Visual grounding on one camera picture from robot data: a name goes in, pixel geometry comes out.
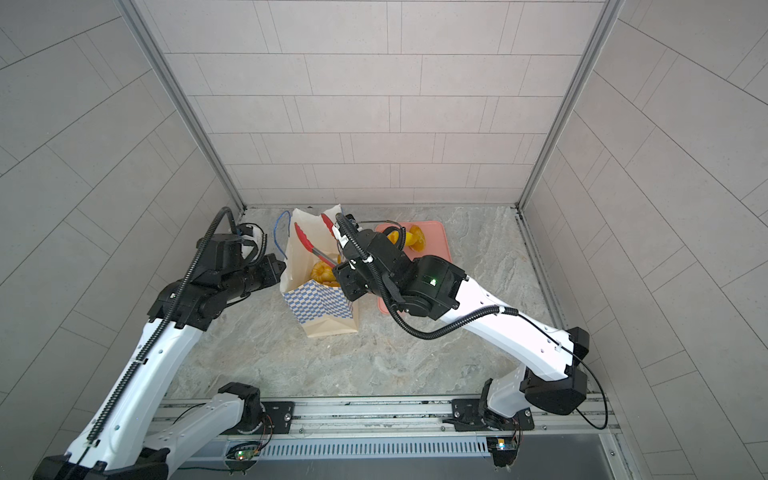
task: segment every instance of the marble floor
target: marble floor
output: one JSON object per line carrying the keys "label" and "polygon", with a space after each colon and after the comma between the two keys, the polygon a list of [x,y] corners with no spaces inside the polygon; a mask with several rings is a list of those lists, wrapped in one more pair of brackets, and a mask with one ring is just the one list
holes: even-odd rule
{"label": "marble floor", "polygon": [[[272,229],[282,211],[251,208],[244,217],[268,231],[267,252],[281,259]],[[443,222],[456,265],[510,305],[551,324],[510,207],[346,205],[344,211],[359,220]],[[278,232],[282,245],[285,223]],[[307,338],[277,286],[255,292],[214,320],[179,368],[167,396],[206,398],[231,381],[258,386],[266,397],[479,393],[486,379],[518,365],[464,329],[436,340],[416,339],[379,312],[373,295],[358,302],[358,333]],[[430,319],[409,321],[421,330],[442,325]]]}

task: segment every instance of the gray tile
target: gray tile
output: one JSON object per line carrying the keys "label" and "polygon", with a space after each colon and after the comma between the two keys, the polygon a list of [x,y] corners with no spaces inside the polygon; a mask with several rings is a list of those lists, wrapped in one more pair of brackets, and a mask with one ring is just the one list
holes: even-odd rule
{"label": "gray tile", "polygon": [[526,3],[512,53],[581,55],[601,9],[597,3]]}
{"label": "gray tile", "polygon": [[254,203],[266,205],[333,204],[336,201],[331,188],[269,188],[259,192],[259,200]]}
{"label": "gray tile", "polygon": [[155,131],[179,165],[182,165],[197,148],[187,125],[184,124],[178,112],[166,118]]}
{"label": "gray tile", "polygon": [[565,323],[568,326],[584,325],[584,317],[581,315],[581,310],[578,307],[578,303],[576,303],[576,297],[571,291],[571,286],[565,278],[565,273],[563,273],[560,262],[554,262],[549,268],[548,273],[555,297],[565,316]]}
{"label": "gray tile", "polygon": [[698,263],[654,297],[739,437],[764,440],[768,412],[754,406],[768,396],[765,345]]}
{"label": "gray tile", "polygon": [[250,134],[211,134],[209,137],[226,165],[269,163],[261,160]]}
{"label": "gray tile", "polygon": [[56,432],[56,435],[54,435],[50,445],[48,445],[48,449],[46,449],[45,453],[41,455],[40,460],[42,460],[42,457],[47,457],[50,455],[63,455],[68,450],[69,445],[71,445],[72,442],[78,437],[78,434],[79,432],[75,433],[68,430],[59,430]]}
{"label": "gray tile", "polygon": [[119,243],[109,233],[103,231],[96,223],[86,217],[80,210],[75,208],[64,219],[70,227],[80,232],[84,237],[95,243],[104,252],[110,255],[118,248]]}
{"label": "gray tile", "polygon": [[718,285],[768,260],[768,227],[661,130],[627,172]]}
{"label": "gray tile", "polygon": [[225,207],[232,202],[229,193],[227,193],[227,189],[224,188],[224,185],[221,184],[221,180],[218,178],[215,178],[214,181],[210,183],[210,186],[203,194],[202,200],[214,213],[218,212],[221,207]]}
{"label": "gray tile", "polygon": [[0,144],[16,158],[111,94],[72,40],[3,68],[0,90],[11,93],[0,97]]}
{"label": "gray tile", "polygon": [[48,146],[95,187],[162,120],[147,89],[134,81],[56,135]]}
{"label": "gray tile", "polygon": [[603,151],[600,153],[600,156],[598,157],[598,159],[594,161],[594,165],[592,165],[592,168],[589,169],[587,176],[581,182],[581,184],[584,185],[584,188],[586,188],[587,190],[590,189],[590,187],[594,183],[594,180],[598,177],[600,172],[603,171],[603,168],[605,168],[605,164],[607,164],[611,158],[613,158],[611,156],[611,152],[608,151],[607,148],[604,148]]}
{"label": "gray tile", "polygon": [[487,204],[511,205],[520,201],[522,188],[489,188],[485,196]]}
{"label": "gray tile", "polygon": [[0,31],[0,58],[6,64],[11,64],[24,58],[22,51],[16,45],[13,45],[11,39],[2,31]]}
{"label": "gray tile", "polygon": [[715,3],[706,8],[696,0],[653,2],[639,28],[726,78],[765,33],[767,15],[768,5],[760,0]]}
{"label": "gray tile", "polygon": [[442,163],[511,164],[522,138],[520,134],[447,134]]}
{"label": "gray tile", "polygon": [[106,355],[98,363],[93,376],[88,380],[85,388],[81,387],[80,394],[74,407],[88,412],[96,412],[125,368],[126,362],[136,350],[138,340],[141,338],[141,330],[147,324],[147,311],[157,298],[158,292],[152,287],[147,289],[131,305],[132,311],[126,320],[117,338],[109,347]]}
{"label": "gray tile", "polygon": [[197,150],[176,170],[154,201],[176,225],[184,225],[214,177],[208,160]]}
{"label": "gray tile", "polygon": [[383,2],[271,2],[270,10],[283,53],[387,52]]}
{"label": "gray tile", "polygon": [[525,211],[525,219],[528,222],[531,235],[536,243],[536,248],[541,257],[541,261],[544,264],[544,269],[549,270],[549,267],[556,261],[557,257],[554,254],[552,242],[549,240],[547,230],[544,229],[544,224],[541,223],[541,218],[538,216],[534,204],[528,204],[528,208]]}
{"label": "gray tile", "polygon": [[589,77],[576,111],[622,167],[654,129],[642,112],[595,73]]}
{"label": "gray tile", "polygon": [[256,14],[259,15],[259,25],[261,26],[261,33],[264,35],[266,49],[269,53],[282,52],[280,39],[277,37],[275,24],[272,22],[270,3],[267,0],[255,0],[253,6],[256,8]]}
{"label": "gray tile", "polygon": [[261,137],[273,164],[344,163],[338,134],[262,134]]}
{"label": "gray tile", "polygon": [[142,141],[93,189],[78,209],[123,241],[172,173],[149,141]]}
{"label": "gray tile", "polygon": [[82,200],[90,187],[48,147],[42,147],[0,177],[0,214],[4,245],[0,280],[4,280]]}
{"label": "gray tile", "polygon": [[560,102],[559,97],[500,97],[491,132],[545,134]]}
{"label": "gray tile", "polygon": [[160,225],[163,226],[163,228],[176,237],[176,235],[179,234],[179,226],[174,223],[173,220],[170,219],[168,214],[165,213],[165,211],[160,208],[160,205],[157,204],[157,202],[152,202],[149,204],[149,207],[147,207],[147,212],[154,217],[155,220],[160,222]]}
{"label": "gray tile", "polygon": [[616,237],[608,239],[589,264],[641,367],[683,349]]}
{"label": "gray tile", "polygon": [[645,286],[651,292],[655,292],[660,286],[672,280],[678,273],[694,263],[696,263],[696,257],[687,247],[682,247],[643,278]]}
{"label": "gray tile", "polygon": [[658,385],[659,383],[672,380],[678,376],[685,375],[696,371],[696,366],[690,361],[690,357],[683,350],[680,353],[675,353],[672,356],[668,356],[666,359],[660,360],[652,365],[649,365],[643,369],[645,378],[648,379],[648,383],[651,386]]}
{"label": "gray tile", "polygon": [[520,95],[565,94],[576,72],[579,55],[533,55],[520,87]]}
{"label": "gray tile", "polygon": [[758,217],[768,212],[768,180],[744,197],[742,203]]}
{"label": "gray tile", "polygon": [[75,309],[119,330],[172,241],[157,220],[142,215]]}
{"label": "gray tile", "polygon": [[185,94],[212,95],[194,54],[169,53],[165,54],[164,57]]}
{"label": "gray tile", "polygon": [[768,105],[692,61],[677,58],[643,112],[737,198],[768,177]]}
{"label": "gray tile", "polygon": [[624,22],[616,22],[594,70],[634,100],[667,48]]}
{"label": "gray tile", "polygon": [[157,268],[157,275],[160,278],[174,282],[184,276],[197,251],[197,239],[205,234],[210,226],[210,220],[200,208],[192,210],[187,222],[181,227],[181,232],[176,235],[176,240]]}
{"label": "gray tile", "polygon": [[683,246],[616,160],[608,161],[589,189],[589,196],[640,276],[648,275]]}
{"label": "gray tile", "polygon": [[357,164],[432,163],[435,134],[352,134],[351,138]]}
{"label": "gray tile", "polygon": [[651,453],[678,450],[680,444],[664,418],[664,412],[646,382],[619,324],[611,322],[593,334],[592,339],[600,350],[602,363],[611,377],[611,384],[641,451]]}
{"label": "gray tile", "polygon": [[565,157],[563,157],[560,149],[555,147],[554,150],[552,150],[552,155],[547,159],[547,164],[544,173],[542,174],[548,187],[551,188],[555,181],[557,181],[558,176],[563,169],[563,165],[565,165]]}
{"label": "gray tile", "polygon": [[0,286],[0,391],[11,391],[108,258],[61,223]]}
{"label": "gray tile", "polygon": [[147,6],[171,53],[266,53],[252,2],[160,0]]}
{"label": "gray tile", "polygon": [[768,64],[768,35],[763,37],[739,63],[736,70],[728,77],[728,81],[738,88],[745,88],[760,71]]}
{"label": "gray tile", "polygon": [[[103,346],[63,329],[30,365],[0,405],[4,435],[0,450],[10,478],[27,478],[65,420],[88,378],[107,351]],[[51,391],[56,401],[51,401]]]}
{"label": "gray tile", "polygon": [[123,85],[150,69],[149,62],[122,18],[89,30],[88,37]]}
{"label": "gray tile", "polygon": [[120,16],[101,0],[11,0],[0,5],[0,28],[24,55]]}
{"label": "gray tile", "polygon": [[167,117],[174,113],[176,106],[165,91],[165,87],[160,83],[160,79],[157,77],[154,70],[141,75],[141,83],[143,83],[147,88],[147,91],[149,91],[149,95],[152,96],[152,100],[154,100],[154,103],[160,108],[163,117]]}
{"label": "gray tile", "polygon": [[232,168],[240,185],[246,189],[310,187],[304,170],[293,165],[233,165]]}
{"label": "gray tile", "polygon": [[152,147],[154,147],[154,150],[157,152],[157,154],[160,155],[160,158],[163,159],[163,162],[165,162],[165,166],[168,167],[168,170],[172,172],[178,170],[179,164],[176,163],[176,159],[173,155],[170,154],[168,148],[155,132],[149,134],[147,136],[147,140],[149,140],[149,143],[152,144]]}
{"label": "gray tile", "polygon": [[[417,55],[305,55],[305,58],[306,67],[301,62],[303,77],[306,80],[309,73],[315,95],[419,94],[423,73],[422,59]],[[304,94],[295,88],[291,93]]]}
{"label": "gray tile", "polygon": [[61,430],[68,430],[69,432],[80,433],[85,429],[86,425],[94,418],[95,412],[87,412],[80,409],[72,409],[69,411],[69,415],[61,424]]}
{"label": "gray tile", "polygon": [[402,97],[402,132],[477,133],[485,108],[483,97]]}
{"label": "gray tile", "polygon": [[768,343],[768,263],[723,287],[723,293],[739,310],[758,337]]}
{"label": "gray tile", "polygon": [[571,165],[576,177],[584,181],[604,148],[592,130],[574,112],[558,139],[558,149]]}
{"label": "gray tile", "polygon": [[585,248],[605,225],[605,220],[568,164],[563,166],[554,183],[552,195],[571,225],[578,246]]}
{"label": "gray tile", "polygon": [[552,246],[558,255],[565,277],[571,285],[582,316],[590,319],[597,315],[608,305],[608,302],[568,224],[552,241]]}
{"label": "gray tile", "polygon": [[552,196],[552,192],[546,184],[539,182],[531,195],[531,201],[536,206],[536,211],[541,218],[541,224],[544,226],[545,231],[549,232],[558,221],[558,218],[562,216],[560,207],[558,207],[557,201]]}
{"label": "gray tile", "polygon": [[531,175],[532,165],[480,165],[476,187],[523,188]]}
{"label": "gray tile", "polygon": [[[750,454],[701,375],[689,373],[662,383],[654,387],[654,393],[699,480],[760,478]],[[712,455],[707,446],[711,438],[718,439],[717,455]]]}
{"label": "gray tile", "polygon": [[[519,6],[512,7],[519,12]],[[402,6],[402,53],[494,55],[508,9],[498,2],[406,2]]]}
{"label": "gray tile", "polygon": [[0,175],[11,170],[17,163],[17,160],[10,153],[0,147]]}
{"label": "gray tile", "polygon": [[107,61],[101,56],[101,53],[99,53],[94,42],[88,37],[87,32],[81,33],[72,38],[72,40],[74,40],[74,43],[78,44],[78,47],[80,47],[85,57],[88,58],[91,66],[98,72],[99,76],[104,80],[104,83],[107,84],[112,93],[123,88],[123,84],[120,83],[118,77],[109,67]]}
{"label": "gray tile", "polygon": [[584,258],[587,260],[591,259],[593,255],[596,254],[596,252],[600,249],[600,247],[603,246],[603,243],[606,242],[611,236],[613,236],[613,232],[611,232],[611,228],[606,223],[598,232],[597,235],[594,236],[592,240],[587,243],[587,246],[584,247],[584,250],[582,250],[582,253],[584,254]]}
{"label": "gray tile", "polygon": [[195,97],[213,133],[291,132],[282,97]]}
{"label": "gray tile", "polygon": [[401,94],[517,95],[530,59],[527,55],[424,55],[421,90]]}
{"label": "gray tile", "polygon": [[195,58],[213,95],[312,94],[303,55],[198,54]]}
{"label": "gray tile", "polygon": [[413,189],[413,202],[416,204],[482,204],[487,197],[487,188]]}
{"label": "gray tile", "polygon": [[748,443],[745,446],[757,468],[761,472],[768,472],[768,442]]}
{"label": "gray tile", "polygon": [[85,337],[107,348],[109,348],[112,341],[114,341],[114,338],[118,335],[114,330],[108,329],[99,322],[95,322],[84,316],[82,313],[75,312],[74,310],[67,315],[67,318],[61,324],[61,328],[69,330],[72,333],[77,333],[79,336]]}
{"label": "gray tile", "polygon": [[674,61],[677,60],[677,57],[679,56],[680,54],[671,48],[667,48],[667,50],[664,51],[664,54],[661,55],[661,60],[656,63],[654,70],[650,73],[650,77],[648,77],[643,84],[643,87],[640,89],[640,93],[638,93],[637,97],[632,100],[635,107],[640,108],[641,110],[645,108],[645,104],[650,100],[650,96],[654,94],[657,88],[659,88],[659,84],[664,77],[667,76],[667,72],[672,68]]}
{"label": "gray tile", "polygon": [[654,475],[693,474],[682,450],[645,454],[645,462]]}
{"label": "gray tile", "polygon": [[387,97],[296,97],[304,131],[388,132]]}

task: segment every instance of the red tongs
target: red tongs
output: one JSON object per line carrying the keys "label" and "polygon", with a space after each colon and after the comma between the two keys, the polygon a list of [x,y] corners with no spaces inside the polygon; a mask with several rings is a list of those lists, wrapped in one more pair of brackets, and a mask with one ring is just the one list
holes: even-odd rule
{"label": "red tongs", "polygon": [[308,252],[314,253],[317,255],[323,262],[328,263],[331,267],[336,266],[336,262],[331,260],[330,257],[328,257],[326,254],[321,252],[320,250],[316,249],[314,245],[312,245],[312,242],[310,242],[310,239],[306,237],[306,234],[301,230],[301,227],[299,227],[299,224],[294,222],[293,227],[296,229],[296,235],[299,237],[299,242],[301,242],[302,245],[304,245],[304,248]]}

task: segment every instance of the pink tray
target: pink tray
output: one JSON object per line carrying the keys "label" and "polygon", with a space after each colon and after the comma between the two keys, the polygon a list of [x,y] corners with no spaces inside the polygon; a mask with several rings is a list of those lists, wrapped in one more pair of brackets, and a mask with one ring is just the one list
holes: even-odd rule
{"label": "pink tray", "polygon": [[[411,247],[403,249],[409,259],[413,260],[425,255],[435,255],[453,263],[453,260],[451,260],[451,250],[448,249],[448,237],[445,235],[445,228],[442,226],[442,223],[437,220],[426,220],[423,222],[400,222],[400,224],[406,230],[411,230],[411,226],[418,225],[422,232],[424,232],[424,238],[426,238],[426,247],[421,252],[417,252]],[[383,232],[384,229],[391,226],[391,223],[381,223],[376,226],[376,231]],[[389,315],[389,311],[384,305],[384,300],[381,298],[379,298],[379,310],[381,313]]]}

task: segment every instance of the orange food item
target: orange food item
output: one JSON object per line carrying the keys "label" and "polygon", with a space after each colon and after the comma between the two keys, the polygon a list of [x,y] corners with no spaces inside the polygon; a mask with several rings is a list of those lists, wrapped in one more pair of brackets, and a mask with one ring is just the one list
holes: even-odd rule
{"label": "orange food item", "polygon": [[427,246],[427,239],[424,237],[424,232],[422,229],[420,229],[418,225],[412,225],[411,231],[409,231],[409,233],[413,235],[413,238],[415,239],[413,245],[411,245],[411,248],[417,252],[424,250],[424,247]]}

